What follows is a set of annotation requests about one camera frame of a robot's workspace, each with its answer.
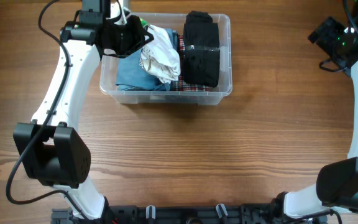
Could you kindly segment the black cloth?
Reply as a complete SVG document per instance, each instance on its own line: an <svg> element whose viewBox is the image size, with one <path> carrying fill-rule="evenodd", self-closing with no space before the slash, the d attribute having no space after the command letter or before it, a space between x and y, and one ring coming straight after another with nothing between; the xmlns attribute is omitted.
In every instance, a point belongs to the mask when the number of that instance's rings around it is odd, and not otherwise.
<svg viewBox="0 0 358 224"><path fill-rule="evenodd" d="M218 86L219 27L207 12L191 11L183 28L184 80L188 84Z"/></svg>

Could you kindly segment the white cloth green patch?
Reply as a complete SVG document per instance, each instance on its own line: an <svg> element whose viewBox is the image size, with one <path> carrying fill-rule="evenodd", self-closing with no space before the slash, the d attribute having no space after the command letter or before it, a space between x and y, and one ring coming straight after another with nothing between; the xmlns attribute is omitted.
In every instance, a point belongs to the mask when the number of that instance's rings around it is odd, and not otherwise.
<svg viewBox="0 0 358 224"><path fill-rule="evenodd" d="M142 27L154 38L140 51L140 67L163 84L178 81L181 67L177 51L177 33L170 28L149 24L143 18L140 21Z"/></svg>

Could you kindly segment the red blue plaid cloth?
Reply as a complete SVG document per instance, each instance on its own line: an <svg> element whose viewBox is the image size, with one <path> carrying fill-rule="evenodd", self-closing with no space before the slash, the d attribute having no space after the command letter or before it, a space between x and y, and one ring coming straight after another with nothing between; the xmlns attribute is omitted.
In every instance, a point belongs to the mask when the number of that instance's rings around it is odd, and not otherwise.
<svg viewBox="0 0 358 224"><path fill-rule="evenodd" d="M208 86L189 84L184 80L184 69L183 69L183 60L185 58L185 43L182 35L177 35L178 37L178 54L180 56L180 66L181 74L178 77L177 81L172 81L170 84L170 91L209 91Z"/></svg>

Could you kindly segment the clear plastic storage container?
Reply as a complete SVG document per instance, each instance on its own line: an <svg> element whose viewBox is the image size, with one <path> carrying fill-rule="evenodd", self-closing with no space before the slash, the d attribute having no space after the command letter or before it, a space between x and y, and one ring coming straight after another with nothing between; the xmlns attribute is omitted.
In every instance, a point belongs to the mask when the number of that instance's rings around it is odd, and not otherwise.
<svg viewBox="0 0 358 224"><path fill-rule="evenodd" d="M231 63L231 23L225 14L211 14L213 22L219 27L219 81L216 88L209 91L120 91L115 85L119 60L103 57L99 88L120 104L138 103L188 103L198 105L217 105L232 91Z"/></svg>

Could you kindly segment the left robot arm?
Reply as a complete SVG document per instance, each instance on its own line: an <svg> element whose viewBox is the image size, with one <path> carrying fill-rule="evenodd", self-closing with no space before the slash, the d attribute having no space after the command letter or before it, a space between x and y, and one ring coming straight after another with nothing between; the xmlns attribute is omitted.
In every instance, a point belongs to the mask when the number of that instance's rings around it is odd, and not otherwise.
<svg viewBox="0 0 358 224"><path fill-rule="evenodd" d="M60 55L42 104L14 130L16 164L52 194L64 196L71 222L119 222L89 177L91 154L78 134L78 120L101 59L126 58L152 40L139 17L119 1L83 1L55 38Z"/></svg>

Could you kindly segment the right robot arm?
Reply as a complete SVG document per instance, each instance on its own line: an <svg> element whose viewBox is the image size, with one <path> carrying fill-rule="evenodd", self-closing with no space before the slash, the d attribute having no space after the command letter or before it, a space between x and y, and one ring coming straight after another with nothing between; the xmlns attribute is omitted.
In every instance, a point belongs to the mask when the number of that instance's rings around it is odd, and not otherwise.
<svg viewBox="0 0 358 224"><path fill-rule="evenodd" d="M296 192L283 192L272 200L267 209L269 221L282 223L315 222L326 215L358 213L358 1L350 9L342 3L347 17L344 26L332 17L327 18L308 37L328 54L319 63L337 65L337 72L351 78L354 89L354 124L347 158L324 166L316 183Z"/></svg>

